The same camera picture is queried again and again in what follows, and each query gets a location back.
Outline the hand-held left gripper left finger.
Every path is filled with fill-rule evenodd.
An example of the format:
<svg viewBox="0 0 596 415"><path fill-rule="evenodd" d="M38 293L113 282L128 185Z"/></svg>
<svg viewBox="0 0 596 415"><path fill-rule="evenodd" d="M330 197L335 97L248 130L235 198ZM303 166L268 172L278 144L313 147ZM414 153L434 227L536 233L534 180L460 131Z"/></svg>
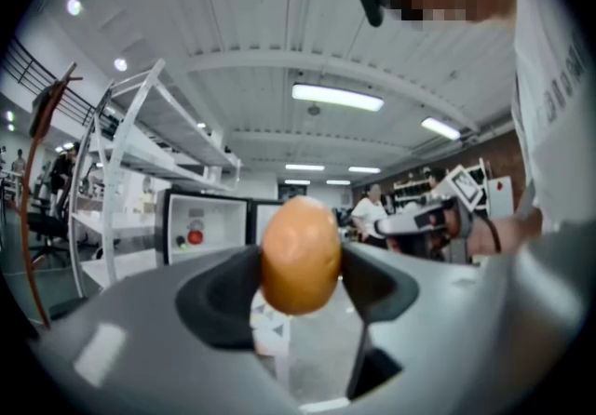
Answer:
<svg viewBox="0 0 596 415"><path fill-rule="evenodd" d="M260 285L260 249L239 248L181 286L175 298L178 316L212 348L252 350L251 304Z"/></svg>

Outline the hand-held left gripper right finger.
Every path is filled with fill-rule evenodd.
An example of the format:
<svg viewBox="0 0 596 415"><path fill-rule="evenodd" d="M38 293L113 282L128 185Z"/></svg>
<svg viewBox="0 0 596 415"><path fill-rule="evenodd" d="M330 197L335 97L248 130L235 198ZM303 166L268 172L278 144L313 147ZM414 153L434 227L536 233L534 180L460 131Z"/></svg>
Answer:
<svg viewBox="0 0 596 415"><path fill-rule="evenodd" d="M373 249L342 246L343 285L364 325L395 320L419 295L415 279L376 258Z"/></svg>

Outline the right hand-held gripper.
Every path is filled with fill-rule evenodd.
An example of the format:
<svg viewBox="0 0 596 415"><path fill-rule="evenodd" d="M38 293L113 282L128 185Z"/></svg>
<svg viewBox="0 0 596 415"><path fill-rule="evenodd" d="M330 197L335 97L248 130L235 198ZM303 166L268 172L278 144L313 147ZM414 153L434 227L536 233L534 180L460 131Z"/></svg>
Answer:
<svg viewBox="0 0 596 415"><path fill-rule="evenodd" d="M461 165L420 202L374 222L383 236L413 237L421 242L468 238L481 200L481 187Z"/></svg>

